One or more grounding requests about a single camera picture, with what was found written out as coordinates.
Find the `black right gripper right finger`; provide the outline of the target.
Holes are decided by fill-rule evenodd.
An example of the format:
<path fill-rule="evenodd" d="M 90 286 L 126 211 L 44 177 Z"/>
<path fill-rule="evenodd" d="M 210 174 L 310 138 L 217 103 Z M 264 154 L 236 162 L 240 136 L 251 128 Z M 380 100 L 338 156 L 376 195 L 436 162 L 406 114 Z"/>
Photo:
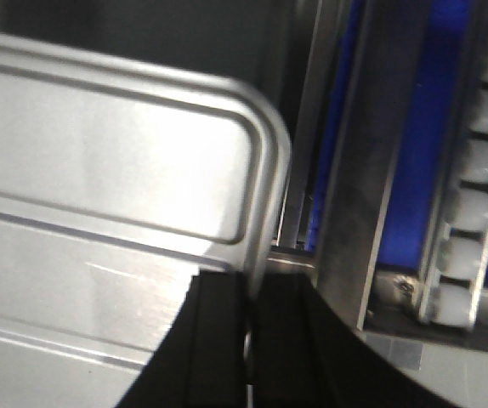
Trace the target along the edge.
<path fill-rule="evenodd" d="M 253 323 L 256 407 L 452 405 L 360 340 L 304 274 L 266 274 Z"/>

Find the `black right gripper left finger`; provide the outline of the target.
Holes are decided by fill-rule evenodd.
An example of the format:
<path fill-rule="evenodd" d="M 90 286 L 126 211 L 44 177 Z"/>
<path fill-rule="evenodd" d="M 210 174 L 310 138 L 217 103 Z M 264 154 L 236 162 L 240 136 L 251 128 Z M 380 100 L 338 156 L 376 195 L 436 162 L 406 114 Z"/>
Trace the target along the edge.
<path fill-rule="evenodd" d="M 243 275 L 202 271 L 120 407 L 244 407 Z"/>

